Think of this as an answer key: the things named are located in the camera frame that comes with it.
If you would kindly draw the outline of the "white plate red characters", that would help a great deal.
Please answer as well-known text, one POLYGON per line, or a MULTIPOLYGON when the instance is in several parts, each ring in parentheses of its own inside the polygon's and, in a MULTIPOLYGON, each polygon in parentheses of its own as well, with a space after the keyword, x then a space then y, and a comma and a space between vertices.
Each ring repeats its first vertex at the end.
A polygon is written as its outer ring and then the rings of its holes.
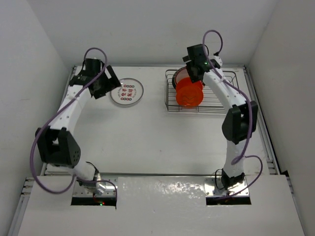
POLYGON ((112 102, 122 108, 132 107, 140 102, 144 95, 144 87, 134 78, 119 80, 121 86, 110 92, 112 102))

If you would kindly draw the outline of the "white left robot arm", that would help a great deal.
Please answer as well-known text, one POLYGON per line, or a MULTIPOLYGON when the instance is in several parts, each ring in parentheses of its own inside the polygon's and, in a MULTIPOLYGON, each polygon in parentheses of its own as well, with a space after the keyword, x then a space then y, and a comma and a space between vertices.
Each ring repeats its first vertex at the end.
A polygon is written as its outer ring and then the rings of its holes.
POLYGON ((81 156, 81 148, 74 138, 74 129, 86 103, 104 97, 120 87, 112 66, 99 59, 85 59, 77 75, 69 81, 58 114, 36 134, 42 162, 66 169, 79 179, 93 181, 96 168, 81 156))

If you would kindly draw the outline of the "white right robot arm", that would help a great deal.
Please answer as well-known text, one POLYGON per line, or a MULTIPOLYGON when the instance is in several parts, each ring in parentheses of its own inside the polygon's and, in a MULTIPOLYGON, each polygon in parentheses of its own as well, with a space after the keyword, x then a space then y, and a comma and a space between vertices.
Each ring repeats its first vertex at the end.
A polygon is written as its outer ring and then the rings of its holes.
POLYGON ((226 111, 221 127, 227 140, 221 182, 224 189, 228 189, 245 177, 243 158, 256 130, 258 105, 224 76, 222 60, 218 55, 210 59, 202 44, 188 47, 187 52, 183 61, 191 81, 202 82, 209 87, 226 111))

